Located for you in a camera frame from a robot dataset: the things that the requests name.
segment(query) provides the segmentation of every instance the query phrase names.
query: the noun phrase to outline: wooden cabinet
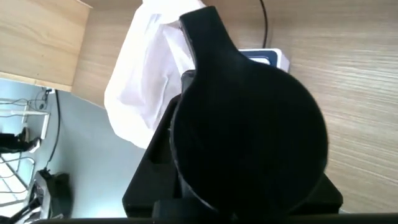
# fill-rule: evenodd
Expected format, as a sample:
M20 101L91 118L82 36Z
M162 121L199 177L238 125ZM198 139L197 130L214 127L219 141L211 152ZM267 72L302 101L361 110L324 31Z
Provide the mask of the wooden cabinet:
M0 0L0 78L71 91L90 7Z

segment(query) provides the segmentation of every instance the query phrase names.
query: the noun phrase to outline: white plastic bag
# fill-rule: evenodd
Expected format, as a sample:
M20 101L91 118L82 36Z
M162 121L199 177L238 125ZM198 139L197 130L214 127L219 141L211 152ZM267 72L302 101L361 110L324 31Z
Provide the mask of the white plastic bag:
M204 7L200 0L143 0L131 22L105 91L114 132L146 149L181 74L194 64L178 19Z

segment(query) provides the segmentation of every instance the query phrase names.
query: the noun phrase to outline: light wood panel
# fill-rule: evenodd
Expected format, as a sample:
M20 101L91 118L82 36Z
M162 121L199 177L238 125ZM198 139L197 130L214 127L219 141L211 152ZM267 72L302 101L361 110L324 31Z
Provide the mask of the light wood panel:
M72 92L103 105L103 93L138 1L94 6ZM264 34L259 1L215 5L240 48ZM398 212L398 1L268 0L269 47L317 99L328 125L328 176L348 212Z
M72 93L103 106L106 85L140 0L84 0L88 18Z
M77 0L0 6L0 78L70 91L90 8Z

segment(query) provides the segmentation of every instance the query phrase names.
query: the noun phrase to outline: wood grain surface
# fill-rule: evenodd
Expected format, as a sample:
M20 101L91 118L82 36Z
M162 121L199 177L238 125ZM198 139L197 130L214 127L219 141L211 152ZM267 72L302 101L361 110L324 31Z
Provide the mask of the wood grain surface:
M70 91L89 11L76 0L0 0L0 78Z
M72 92L97 105L140 1L86 0L88 22ZM347 212L398 212L398 1L268 0L268 47L317 99L328 125L326 173ZM261 47L257 0L215 5L239 48Z

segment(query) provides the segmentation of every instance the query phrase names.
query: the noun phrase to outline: black cable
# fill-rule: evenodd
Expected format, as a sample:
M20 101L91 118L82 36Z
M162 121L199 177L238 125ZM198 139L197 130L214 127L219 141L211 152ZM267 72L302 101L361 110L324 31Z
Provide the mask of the black cable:
M268 38L268 16L267 16L267 11L266 11L266 7L264 5L264 1L260 0L260 4L262 7L262 13L264 15L264 40L262 41L262 48L266 47L267 44L267 38Z
M55 90L55 103L57 104L57 113L58 113L58 127L57 127L57 136L55 137L55 143L54 143L54 147L52 149L51 155L49 160L47 161L47 164L45 165L45 170L47 170L47 167L49 166L49 163L51 162L55 150L57 148L58 145L58 139L60 137L60 128L61 128L61 110L60 110L60 102L59 102L59 98L58 98L58 90Z

